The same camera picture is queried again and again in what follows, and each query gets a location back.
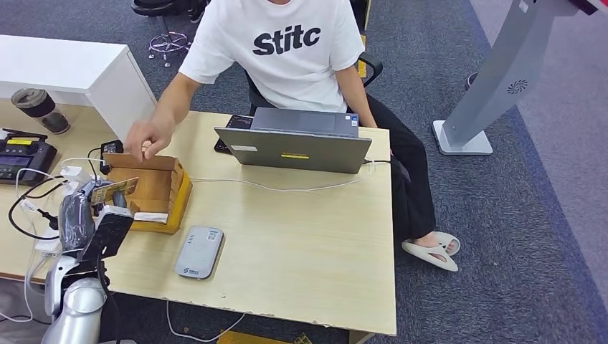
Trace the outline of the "person's right hand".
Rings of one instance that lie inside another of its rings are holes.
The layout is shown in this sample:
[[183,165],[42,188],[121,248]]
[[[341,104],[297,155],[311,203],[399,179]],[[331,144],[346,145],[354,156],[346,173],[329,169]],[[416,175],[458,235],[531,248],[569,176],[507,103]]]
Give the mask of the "person's right hand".
[[123,144],[125,152],[139,162],[148,160],[169,145],[175,127],[172,119],[137,120],[132,124]]

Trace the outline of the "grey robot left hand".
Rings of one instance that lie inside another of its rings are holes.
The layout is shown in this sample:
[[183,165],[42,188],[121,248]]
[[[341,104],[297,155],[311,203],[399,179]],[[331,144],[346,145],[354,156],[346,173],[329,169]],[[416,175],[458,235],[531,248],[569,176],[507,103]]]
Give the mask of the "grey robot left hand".
[[122,191],[115,191],[111,199],[117,204],[100,204],[94,215],[92,194],[108,181],[88,181],[72,194],[65,196],[58,214],[61,254],[91,260],[113,257],[133,223],[133,213],[126,207]]

